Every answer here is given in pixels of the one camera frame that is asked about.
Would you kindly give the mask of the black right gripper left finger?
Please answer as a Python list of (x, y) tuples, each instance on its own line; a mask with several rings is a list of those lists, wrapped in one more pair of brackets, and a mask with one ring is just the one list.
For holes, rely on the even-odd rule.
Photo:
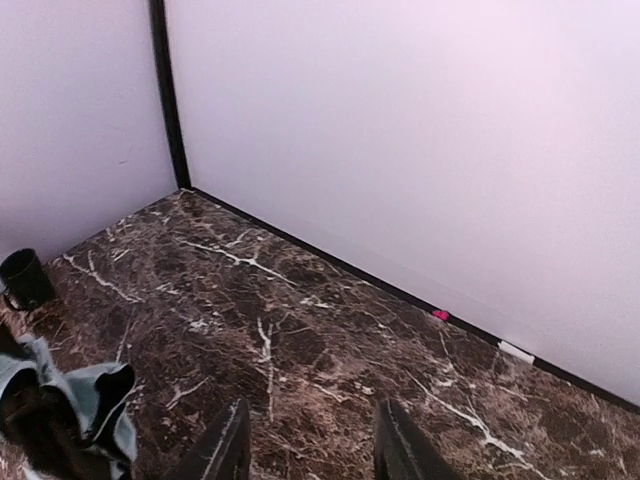
[(194, 446), (165, 476), (170, 480), (247, 480), (251, 466), (250, 409), (228, 403)]

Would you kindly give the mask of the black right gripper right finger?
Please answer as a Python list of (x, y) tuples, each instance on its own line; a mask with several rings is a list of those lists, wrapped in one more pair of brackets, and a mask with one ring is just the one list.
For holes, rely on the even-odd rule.
[(391, 398), (376, 407), (373, 460), (376, 479), (461, 479), (410, 414)]

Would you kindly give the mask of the mint green folding umbrella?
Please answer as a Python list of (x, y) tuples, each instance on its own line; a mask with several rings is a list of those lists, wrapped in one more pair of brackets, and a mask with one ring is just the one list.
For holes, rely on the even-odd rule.
[(44, 338), (1, 327), (1, 439), (29, 479), (130, 479), (136, 430), (126, 413), (128, 364), (59, 370)]

